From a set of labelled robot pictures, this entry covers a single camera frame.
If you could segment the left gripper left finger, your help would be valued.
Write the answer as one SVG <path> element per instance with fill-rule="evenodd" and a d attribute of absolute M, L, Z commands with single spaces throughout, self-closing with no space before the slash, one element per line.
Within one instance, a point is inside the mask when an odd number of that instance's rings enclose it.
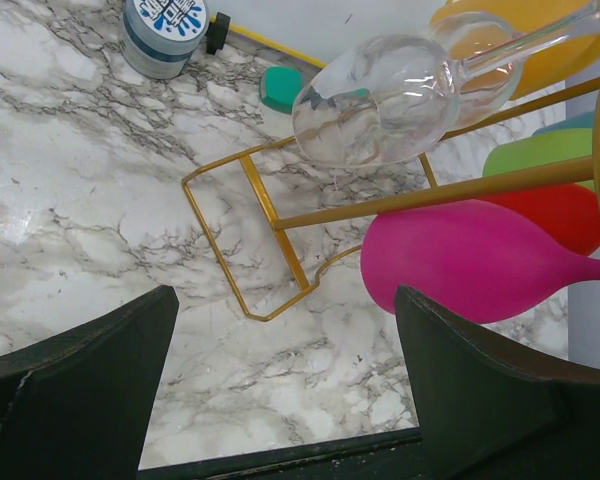
<path fill-rule="evenodd" d="M 0 479 L 133 479 L 179 301 L 159 286 L 0 356 Z"/>

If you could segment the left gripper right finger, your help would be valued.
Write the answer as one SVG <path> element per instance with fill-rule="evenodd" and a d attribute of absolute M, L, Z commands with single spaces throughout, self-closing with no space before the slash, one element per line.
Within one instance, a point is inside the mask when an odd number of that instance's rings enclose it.
<path fill-rule="evenodd" d="M 600 369 L 524 346 L 411 287 L 396 323 L 436 479 L 600 479 Z"/>

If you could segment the pink wine glass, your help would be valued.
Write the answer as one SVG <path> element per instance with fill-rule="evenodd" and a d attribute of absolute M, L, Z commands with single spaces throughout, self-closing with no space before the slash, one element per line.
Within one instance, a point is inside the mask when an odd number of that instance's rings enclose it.
<path fill-rule="evenodd" d="M 411 286 L 479 324 L 519 315 L 568 285 L 600 281 L 600 259 L 478 200 L 378 215 L 364 237 L 360 269 L 368 293 L 388 312 L 397 289 Z"/>

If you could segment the red wine glass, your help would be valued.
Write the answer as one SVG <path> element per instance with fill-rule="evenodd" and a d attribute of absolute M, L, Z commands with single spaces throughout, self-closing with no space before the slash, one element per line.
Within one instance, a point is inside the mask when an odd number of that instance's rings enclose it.
<path fill-rule="evenodd" d="M 565 248 L 589 256 L 600 247 L 597 196 L 576 184 L 537 187 L 479 197 L 532 221 Z"/>

